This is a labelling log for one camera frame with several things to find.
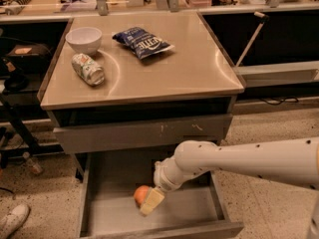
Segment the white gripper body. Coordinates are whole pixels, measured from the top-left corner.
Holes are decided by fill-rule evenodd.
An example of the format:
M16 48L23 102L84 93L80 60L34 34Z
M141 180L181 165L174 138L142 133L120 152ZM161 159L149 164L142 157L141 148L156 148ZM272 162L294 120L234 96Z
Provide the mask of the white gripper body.
M155 163L154 184L164 193L173 192L181 187L183 173L173 158Z

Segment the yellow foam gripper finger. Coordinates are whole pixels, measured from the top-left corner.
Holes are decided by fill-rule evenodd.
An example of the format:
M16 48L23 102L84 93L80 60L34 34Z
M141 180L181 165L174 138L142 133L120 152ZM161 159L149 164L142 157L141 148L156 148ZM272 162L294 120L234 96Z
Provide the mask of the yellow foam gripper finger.
M158 188L147 187L140 197L140 212L143 216L151 214L164 200L164 193Z

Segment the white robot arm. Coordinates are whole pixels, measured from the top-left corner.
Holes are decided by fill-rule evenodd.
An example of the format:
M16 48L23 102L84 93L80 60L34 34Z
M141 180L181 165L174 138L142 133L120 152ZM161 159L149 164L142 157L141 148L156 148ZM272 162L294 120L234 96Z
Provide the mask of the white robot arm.
M292 185L319 183L319 138L218 146L187 140L173 155L155 163L154 186L142 186L134 200L142 215L152 213L165 196L208 171L224 170Z

